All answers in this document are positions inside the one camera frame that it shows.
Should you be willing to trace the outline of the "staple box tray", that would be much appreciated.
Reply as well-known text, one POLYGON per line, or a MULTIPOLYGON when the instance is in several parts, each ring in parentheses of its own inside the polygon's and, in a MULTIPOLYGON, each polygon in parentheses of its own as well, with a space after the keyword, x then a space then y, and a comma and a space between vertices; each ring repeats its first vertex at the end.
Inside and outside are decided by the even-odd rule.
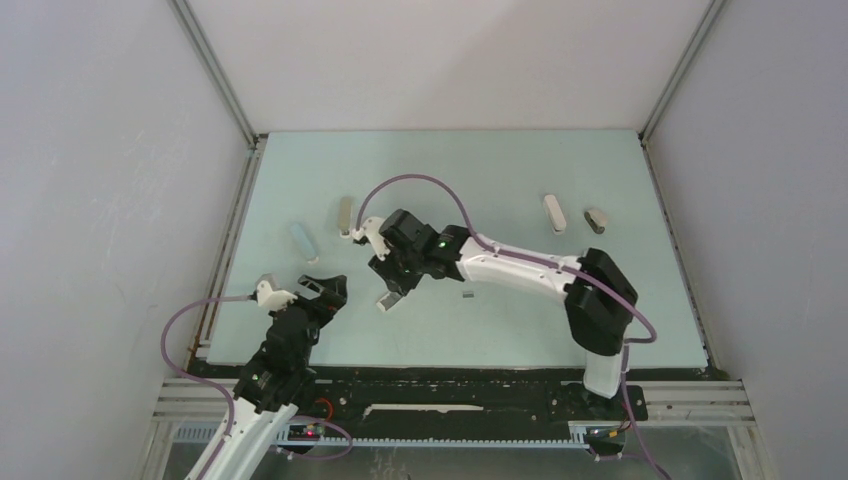
POLYGON ((395 292, 387 292, 377 300, 376 306, 381 312, 385 313, 395 306, 401 299, 401 295, 395 292))

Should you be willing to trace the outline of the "light blue white stapler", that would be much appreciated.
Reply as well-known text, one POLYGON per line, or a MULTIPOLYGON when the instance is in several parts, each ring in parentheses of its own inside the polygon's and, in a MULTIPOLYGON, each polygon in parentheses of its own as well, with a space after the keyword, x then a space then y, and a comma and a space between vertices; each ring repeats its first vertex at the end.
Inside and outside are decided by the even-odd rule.
POLYGON ((318 249, 305 227, 300 223, 292 223, 289 232, 303 259, 310 265, 318 263, 320 260, 318 249))

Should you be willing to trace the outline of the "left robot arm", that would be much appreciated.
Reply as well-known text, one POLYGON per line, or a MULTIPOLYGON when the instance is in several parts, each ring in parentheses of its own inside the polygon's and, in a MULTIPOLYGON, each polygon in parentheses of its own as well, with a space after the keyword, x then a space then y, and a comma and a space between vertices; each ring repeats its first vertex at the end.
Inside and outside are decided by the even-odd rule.
POLYGON ((321 329, 347 302, 347 277, 303 275, 298 284, 316 296, 306 298, 282 289, 266 274, 253 293, 220 299, 224 303, 252 300, 268 312, 272 323, 234 387, 181 374, 218 390, 227 404, 212 440, 186 475, 188 479, 251 478, 283 427, 314 408, 316 372, 310 367, 310 356, 321 329))

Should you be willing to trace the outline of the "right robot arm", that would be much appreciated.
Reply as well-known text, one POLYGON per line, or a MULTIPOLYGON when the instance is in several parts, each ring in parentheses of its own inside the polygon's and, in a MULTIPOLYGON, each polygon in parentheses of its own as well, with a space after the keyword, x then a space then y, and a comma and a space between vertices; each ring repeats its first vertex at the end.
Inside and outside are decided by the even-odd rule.
POLYGON ((429 276, 492 283, 554 300, 586 353, 583 408, 606 418, 620 407, 624 336, 638 294, 606 252, 590 248, 578 256, 555 256, 515 249, 468 227, 436 231, 403 209, 386 219, 367 218, 352 237, 372 247, 368 266, 397 299, 429 276))

